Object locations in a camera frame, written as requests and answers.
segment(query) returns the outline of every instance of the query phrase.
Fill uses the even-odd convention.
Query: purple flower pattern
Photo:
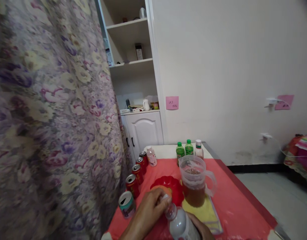
[[[95,2],[0,4],[0,239],[101,239],[131,160]]]

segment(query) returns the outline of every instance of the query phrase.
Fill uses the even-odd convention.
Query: hand
[[[210,229],[200,220],[193,215],[192,213],[186,212],[188,217],[191,219],[192,223],[196,226],[196,228],[199,230],[202,240],[215,240],[212,233],[210,232]]]
[[[145,238],[172,201],[171,197],[161,201],[160,199],[165,194],[161,188],[157,188],[144,195],[120,240],[140,240]]]

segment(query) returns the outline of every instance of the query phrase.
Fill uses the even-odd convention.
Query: sticky note on wall
[[[276,104],[274,110],[289,110],[293,102],[293,97],[294,95],[278,96],[278,99],[283,100],[283,101],[279,101],[279,103]]]
[[[179,109],[179,96],[166,97],[166,108],[167,110]]]

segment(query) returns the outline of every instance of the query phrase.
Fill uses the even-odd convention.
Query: pitcher
[[[199,157],[187,155],[179,158],[183,193],[186,201],[193,207],[201,207],[205,194],[213,197],[217,181],[211,171],[206,170],[206,163]],[[206,184],[206,176],[212,180],[212,188]]]

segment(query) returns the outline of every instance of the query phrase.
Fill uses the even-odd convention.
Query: white wall
[[[227,165],[275,163],[307,133],[307,6],[302,0],[153,0],[169,143],[202,139]],[[292,109],[264,108],[294,94]]]

